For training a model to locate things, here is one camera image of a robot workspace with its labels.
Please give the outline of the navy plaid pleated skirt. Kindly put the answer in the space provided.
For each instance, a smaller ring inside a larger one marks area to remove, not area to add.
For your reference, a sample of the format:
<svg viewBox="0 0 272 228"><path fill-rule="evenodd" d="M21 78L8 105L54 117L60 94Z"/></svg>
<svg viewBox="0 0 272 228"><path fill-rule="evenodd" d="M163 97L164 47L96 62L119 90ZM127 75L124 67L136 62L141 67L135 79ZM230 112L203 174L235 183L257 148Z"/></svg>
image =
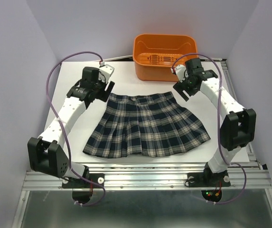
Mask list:
<svg viewBox="0 0 272 228"><path fill-rule="evenodd" d="M202 122L180 106L172 92L111 94L83 153L108 159L132 154L166 157L188 152L209 140Z"/></svg>

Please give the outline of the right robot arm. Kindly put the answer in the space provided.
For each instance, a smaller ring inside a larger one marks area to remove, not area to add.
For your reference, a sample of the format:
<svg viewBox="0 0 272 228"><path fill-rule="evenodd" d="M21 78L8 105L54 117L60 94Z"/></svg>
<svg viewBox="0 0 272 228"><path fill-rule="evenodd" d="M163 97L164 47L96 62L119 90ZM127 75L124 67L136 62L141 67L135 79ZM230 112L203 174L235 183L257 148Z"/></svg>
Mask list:
<svg viewBox="0 0 272 228"><path fill-rule="evenodd" d="M217 182L228 185L227 168L232 159L254 139L256 112L239 104L223 87L222 74L204 70L199 58L172 66L171 72L178 78L174 89L185 101L201 92L217 110L218 148L202 172L188 174L189 186L211 186Z"/></svg>

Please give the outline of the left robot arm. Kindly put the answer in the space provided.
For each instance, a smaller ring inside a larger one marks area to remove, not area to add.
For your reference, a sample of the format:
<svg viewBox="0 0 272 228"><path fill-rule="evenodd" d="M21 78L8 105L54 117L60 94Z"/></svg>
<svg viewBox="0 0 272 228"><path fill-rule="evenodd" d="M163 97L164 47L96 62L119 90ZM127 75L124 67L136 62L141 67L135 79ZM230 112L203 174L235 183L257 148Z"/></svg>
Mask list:
<svg viewBox="0 0 272 228"><path fill-rule="evenodd" d="M65 153L67 143L78 118L96 99L106 102L115 83L110 81L114 68L86 66L82 78L68 91L64 103L48 128L27 143L31 169L58 178L73 178L78 187L89 183L87 166L71 161L71 153Z"/></svg>

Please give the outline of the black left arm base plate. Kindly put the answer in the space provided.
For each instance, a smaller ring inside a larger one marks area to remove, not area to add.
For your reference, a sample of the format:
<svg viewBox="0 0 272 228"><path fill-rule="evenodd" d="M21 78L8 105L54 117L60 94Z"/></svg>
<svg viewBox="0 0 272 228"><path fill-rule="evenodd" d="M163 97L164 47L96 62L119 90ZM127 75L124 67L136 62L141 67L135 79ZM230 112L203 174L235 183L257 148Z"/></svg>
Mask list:
<svg viewBox="0 0 272 228"><path fill-rule="evenodd" d="M99 178L104 178L104 173L91 173L89 180L92 182L98 182ZM66 178L68 182L62 181L62 188L63 189L83 189L83 188L90 188L93 187L92 184L82 180L82 179L75 179L75 178Z"/></svg>

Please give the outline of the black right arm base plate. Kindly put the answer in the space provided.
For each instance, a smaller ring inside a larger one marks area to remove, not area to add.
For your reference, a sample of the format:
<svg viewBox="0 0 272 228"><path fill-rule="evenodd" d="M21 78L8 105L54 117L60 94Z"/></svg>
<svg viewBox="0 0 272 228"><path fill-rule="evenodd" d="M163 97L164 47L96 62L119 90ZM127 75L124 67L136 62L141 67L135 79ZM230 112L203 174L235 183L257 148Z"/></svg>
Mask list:
<svg viewBox="0 0 272 228"><path fill-rule="evenodd" d="M184 185L189 188L213 188L213 187L230 187L230 180L225 181L228 173L211 173L204 174L203 172L191 172L187 174L187 179Z"/></svg>

